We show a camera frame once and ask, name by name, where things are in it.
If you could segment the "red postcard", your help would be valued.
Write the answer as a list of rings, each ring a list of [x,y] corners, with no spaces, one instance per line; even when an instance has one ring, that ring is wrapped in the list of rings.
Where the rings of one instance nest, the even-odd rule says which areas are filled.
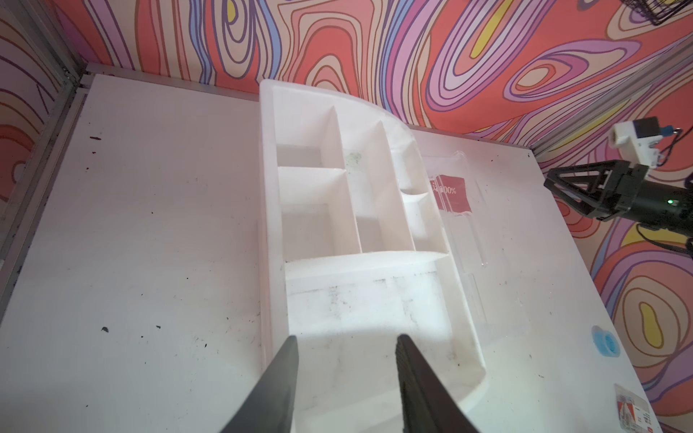
[[[430,183],[439,210],[455,215],[472,212],[463,178],[438,175],[431,178]]]

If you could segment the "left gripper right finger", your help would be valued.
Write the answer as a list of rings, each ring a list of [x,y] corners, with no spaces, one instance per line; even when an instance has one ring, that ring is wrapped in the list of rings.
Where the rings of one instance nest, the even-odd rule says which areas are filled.
[[[397,337],[395,359],[404,432],[478,433],[408,335]]]

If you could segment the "white plastic drawer organizer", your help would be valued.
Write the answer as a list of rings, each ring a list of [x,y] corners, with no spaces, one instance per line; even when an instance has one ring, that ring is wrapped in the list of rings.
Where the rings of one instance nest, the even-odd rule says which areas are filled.
[[[487,366],[413,132],[337,91],[260,101],[263,359],[296,337],[295,432],[399,432],[397,337],[472,410]]]

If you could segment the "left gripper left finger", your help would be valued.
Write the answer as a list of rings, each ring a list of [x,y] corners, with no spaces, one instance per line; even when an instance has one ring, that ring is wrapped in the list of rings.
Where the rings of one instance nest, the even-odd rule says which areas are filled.
[[[299,362],[297,337],[287,337],[221,432],[291,432]]]

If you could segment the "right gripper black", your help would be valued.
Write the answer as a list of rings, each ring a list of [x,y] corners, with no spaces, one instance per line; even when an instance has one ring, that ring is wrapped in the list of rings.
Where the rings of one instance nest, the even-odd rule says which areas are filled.
[[[544,187],[583,217],[625,218],[649,229],[691,237],[692,174],[680,188],[646,180],[647,169],[617,160],[558,167],[549,170]],[[580,188],[599,187],[610,174],[616,181],[608,200],[600,189],[589,192]]]

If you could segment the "clear plastic drawer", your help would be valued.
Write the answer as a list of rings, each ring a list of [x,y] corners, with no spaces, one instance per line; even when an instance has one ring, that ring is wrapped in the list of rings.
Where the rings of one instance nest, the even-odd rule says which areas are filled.
[[[466,155],[425,156],[423,162],[429,180],[448,175],[463,178],[467,185],[472,212],[440,214],[481,345],[529,335],[530,321],[514,287],[500,225],[493,220]]]

